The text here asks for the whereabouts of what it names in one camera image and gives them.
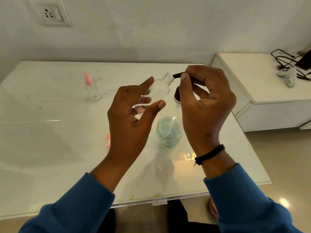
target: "blue sweatshirt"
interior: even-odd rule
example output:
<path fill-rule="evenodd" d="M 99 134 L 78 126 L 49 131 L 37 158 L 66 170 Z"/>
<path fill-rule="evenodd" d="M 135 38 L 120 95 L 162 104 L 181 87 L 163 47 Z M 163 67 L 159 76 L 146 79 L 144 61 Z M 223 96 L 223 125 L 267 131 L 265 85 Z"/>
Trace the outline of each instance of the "blue sweatshirt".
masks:
<path fill-rule="evenodd" d="M 221 232 L 301 232 L 290 213 L 267 198 L 240 164 L 220 176 L 204 179 L 219 213 Z M 41 208 L 20 233 L 96 232 L 115 195 L 86 173 L 56 203 Z"/>

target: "tiled floor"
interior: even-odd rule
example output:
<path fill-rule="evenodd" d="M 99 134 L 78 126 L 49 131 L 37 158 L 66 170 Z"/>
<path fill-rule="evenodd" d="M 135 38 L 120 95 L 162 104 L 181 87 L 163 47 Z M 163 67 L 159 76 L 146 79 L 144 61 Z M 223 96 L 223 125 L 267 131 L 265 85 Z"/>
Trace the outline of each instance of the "tiled floor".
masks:
<path fill-rule="evenodd" d="M 272 180 L 262 191 L 288 206 L 297 228 L 311 232 L 311 130 L 249 132 L 247 137 Z M 208 198 L 182 200 L 190 221 L 213 223 L 205 209 Z M 151 204 L 119 208 L 117 232 L 167 232 L 166 211 L 165 205 Z M 16 233 L 27 219 L 0 221 L 0 232 Z"/>

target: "fingernail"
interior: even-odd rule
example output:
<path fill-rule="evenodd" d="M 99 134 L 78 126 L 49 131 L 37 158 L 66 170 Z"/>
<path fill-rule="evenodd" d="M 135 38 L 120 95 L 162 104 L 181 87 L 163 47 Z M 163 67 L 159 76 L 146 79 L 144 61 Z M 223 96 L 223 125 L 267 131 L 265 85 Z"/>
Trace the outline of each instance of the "fingernail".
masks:
<path fill-rule="evenodd" d="M 159 107 L 159 109 L 161 110 L 161 109 L 164 108 L 165 105 L 166 105 L 165 101 L 161 101 L 161 102 L 158 104 L 158 107 Z"/>
<path fill-rule="evenodd" d="M 185 77 L 186 77 L 186 73 L 183 73 L 183 74 L 180 76 L 180 80 L 183 80 Z"/>

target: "person's right hand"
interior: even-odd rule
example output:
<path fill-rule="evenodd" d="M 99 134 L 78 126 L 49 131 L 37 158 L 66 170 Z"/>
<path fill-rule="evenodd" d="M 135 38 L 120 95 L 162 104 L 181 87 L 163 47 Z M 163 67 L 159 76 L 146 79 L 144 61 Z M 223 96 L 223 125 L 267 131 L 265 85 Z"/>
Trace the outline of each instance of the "person's right hand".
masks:
<path fill-rule="evenodd" d="M 188 141 L 200 157 L 219 145 L 219 132 L 235 105 L 236 97 L 221 69 L 188 66 L 181 75 L 180 99 L 183 126 Z M 198 85 L 205 85 L 209 93 Z"/>

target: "power cord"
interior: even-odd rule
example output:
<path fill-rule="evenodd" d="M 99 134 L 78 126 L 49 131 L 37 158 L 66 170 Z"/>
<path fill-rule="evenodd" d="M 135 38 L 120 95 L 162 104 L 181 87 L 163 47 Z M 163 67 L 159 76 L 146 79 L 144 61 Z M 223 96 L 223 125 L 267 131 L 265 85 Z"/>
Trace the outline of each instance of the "power cord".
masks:
<path fill-rule="evenodd" d="M 276 52 L 276 51 L 278 51 L 278 50 L 279 50 L 279 51 L 282 51 L 282 52 L 285 53 L 285 54 L 287 54 L 287 55 L 290 56 L 291 58 L 289 58 L 289 57 L 287 57 L 287 56 L 283 56 L 283 55 L 278 55 L 278 56 L 273 55 L 273 53 Z M 292 66 L 290 63 L 291 63 L 291 62 L 297 63 L 297 61 L 296 61 L 295 59 L 297 59 L 298 57 L 300 57 L 300 56 L 302 56 L 302 55 L 305 55 L 305 54 L 301 54 L 301 55 L 295 57 L 294 55 L 288 54 L 287 52 L 285 52 L 285 51 L 283 51 L 283 50 L 281 50 L 281 49 L 274 50 L 274 51 L 272 51 L 270 54 L 271 54 L 271 55 L 274 57 L 274 59 L 279 63 L 279 65 L 277 66 L 277 69 L 278 69 L 278 70 L 282 70 L 282 69 L 285 69 L 285 68 L 286 68 L 286 69 L 289 69 L 290 67 L 287 67 L 288 65 L 291 66 L 291 67 L 294 67 L 294 66 Z M 288 60 L 290 60 L 290 62 L 284 61 L 284 60 L 282 60 L 282 59 L 280 59 L 280 58 L 288 59 Z M 304 73 L 301 72 L 300 70 L 297 70 L 297 71 L 300 73 L 300 74 L 297 74 L 297 78 L 303 79 L 303 80 L 307 80 L 307 81 L 311 81 L 311 78 L 307 78 L 307 75 L 311 74 L 311 72 L 309 72 L 309 73 L 307 73 L 307 74 L 304 74 Z"/>

